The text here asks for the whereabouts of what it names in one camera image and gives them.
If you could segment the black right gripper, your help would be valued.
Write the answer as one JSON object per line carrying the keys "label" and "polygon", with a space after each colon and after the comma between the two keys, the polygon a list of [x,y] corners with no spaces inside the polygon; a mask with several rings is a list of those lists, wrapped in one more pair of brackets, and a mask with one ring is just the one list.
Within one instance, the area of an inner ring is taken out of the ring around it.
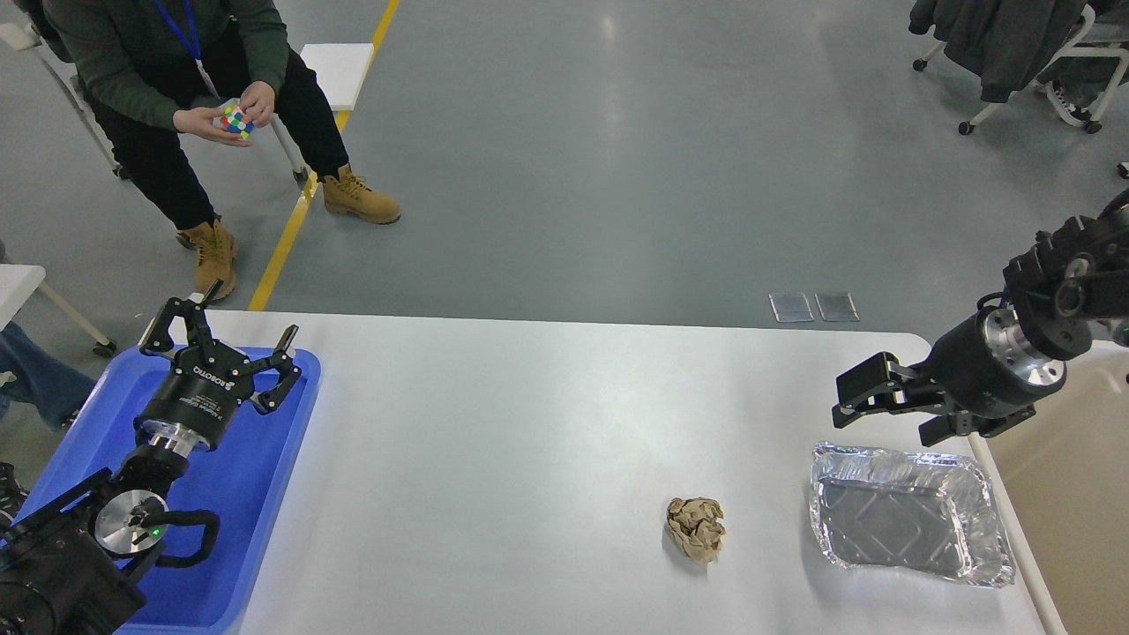
{"label": "black right gripper", "polygon": [[1034,402],[1065,385],[1067,366],[1029,342],[1013,308],[982,308],[945,333],[924,362],[903,366],[889,351],[835,379],[832,425],[844,429],[863,415],[944,414],[920,423],[924,447],[973,433],[991,438],[1034,414]]}

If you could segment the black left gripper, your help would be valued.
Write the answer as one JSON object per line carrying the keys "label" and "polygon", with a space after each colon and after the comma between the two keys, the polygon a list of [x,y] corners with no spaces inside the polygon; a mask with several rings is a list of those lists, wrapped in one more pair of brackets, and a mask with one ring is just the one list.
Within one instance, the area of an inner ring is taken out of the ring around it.
{"label": "black left gripper", "polygon": [[[250,360],[238,348],[217,345],[205,307],[222,285],[224,280],[211,282],[200,301],[166,301],[138,342],[142,355],[168,356],[174,348],[170,327],[178,318],[187,336],[187,347],[174,354],[169,373],[134,419],[138,445],[212,452],[221,445],[244,401],[250,399],[260,415],[274,414],[301,377],[294,362],[298,325],[286,328],[272,353],[259,359]],[[263,371],[274,371],[277,382],[266,391],[254,392],[250,377]]]}

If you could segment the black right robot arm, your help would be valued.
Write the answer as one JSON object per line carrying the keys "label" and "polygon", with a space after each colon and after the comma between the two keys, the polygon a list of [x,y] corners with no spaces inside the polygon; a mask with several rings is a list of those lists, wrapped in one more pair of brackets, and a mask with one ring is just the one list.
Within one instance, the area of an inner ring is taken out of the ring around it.
{"label": "black right robot arm", "polygon": [[1096,217],[1073,216],[1005,266],[1004,288],[939,337],[922,362],[889,351],[835,379],[835,429],[865,415],[927,414],[921,444],[994,438],[1027,421],[1038,401],[1062,389],[1067,363],[1089,351],[1102,323],[1126,345],[1128,313],[1126,193]]}

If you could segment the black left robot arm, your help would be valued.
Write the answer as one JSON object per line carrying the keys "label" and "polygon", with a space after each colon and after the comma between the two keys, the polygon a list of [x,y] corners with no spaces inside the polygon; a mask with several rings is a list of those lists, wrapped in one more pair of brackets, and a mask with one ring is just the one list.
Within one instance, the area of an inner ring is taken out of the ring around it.
{"label": "black left robot arm", "polygon": [[146,604],[141,580],[156,567],[208,559],[221,516],[167,501],[195,451],[221,445],[240,406],[274,414],[301,377],[297,325],[266,357],[218,340],[205,320],[221,281],[198,301],[169,298],[138,351],[169,360],[161,385],[133,421],[135,449],[3,533],[5,634],[110,634]]}

